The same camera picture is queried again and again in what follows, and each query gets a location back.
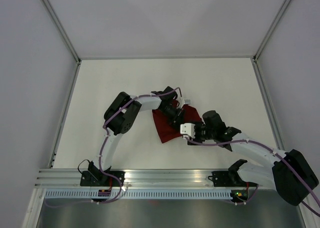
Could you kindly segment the dark red cloth napkin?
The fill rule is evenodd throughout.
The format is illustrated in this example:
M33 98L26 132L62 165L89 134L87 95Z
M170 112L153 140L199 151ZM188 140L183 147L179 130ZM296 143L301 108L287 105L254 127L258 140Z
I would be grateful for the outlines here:
M172 100L166 103L165 106L169 104L172 104L177 108L180 108L180 103L177 100ZM182 136L180 134L180 126L172 127L168 124L167 117L162 112L165 106L161 106L158 109L152 110L152 117L155 124L155 128L160 138L160 141L163 144ZM182 109L185 110L184 123L182 124L202 121L196 108L190 105L184 105Z

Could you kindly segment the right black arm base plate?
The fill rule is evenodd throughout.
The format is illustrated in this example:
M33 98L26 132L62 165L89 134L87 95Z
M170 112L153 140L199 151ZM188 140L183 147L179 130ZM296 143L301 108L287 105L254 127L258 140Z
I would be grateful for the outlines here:
M211 180L214 187L233 187L234 183L227 170L216 170L211 172Z

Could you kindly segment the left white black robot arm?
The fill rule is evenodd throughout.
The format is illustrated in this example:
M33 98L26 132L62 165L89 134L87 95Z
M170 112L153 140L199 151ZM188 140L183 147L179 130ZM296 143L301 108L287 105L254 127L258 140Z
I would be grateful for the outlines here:
M179 87L167 87L163 91L153 91L138 96L120 92L104 113L102 128L106 137L98 155L88 163L87 170L81 172L81 187L121 187L125 180L124 171L112 171L112 160L116 148L125 133L133 126L137 115L143 111L161 111L168 124L179 130L184 122L185 105L191 101L182 97Z

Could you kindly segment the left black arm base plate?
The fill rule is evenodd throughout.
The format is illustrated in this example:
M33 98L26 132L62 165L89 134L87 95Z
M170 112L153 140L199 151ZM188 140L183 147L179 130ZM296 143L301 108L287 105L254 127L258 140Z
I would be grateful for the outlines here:
M91 174L89 171L83 171L80 179L81 187L119 187L120 183L123 184L125 180L125 172L111 170L109 175L104 175L102 173Z

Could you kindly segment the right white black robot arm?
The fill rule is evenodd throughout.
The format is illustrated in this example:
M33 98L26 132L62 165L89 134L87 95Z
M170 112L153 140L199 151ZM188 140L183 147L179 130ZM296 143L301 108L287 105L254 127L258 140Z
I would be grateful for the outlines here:
M207 111L202 121L180 126L188 145L218 146L244 156L227 171L227 180L239 187L246 183L276 191L287 203L297 206L308 196L319 180L301 152L271 148L251 139L241 130L226 126L220 115Z

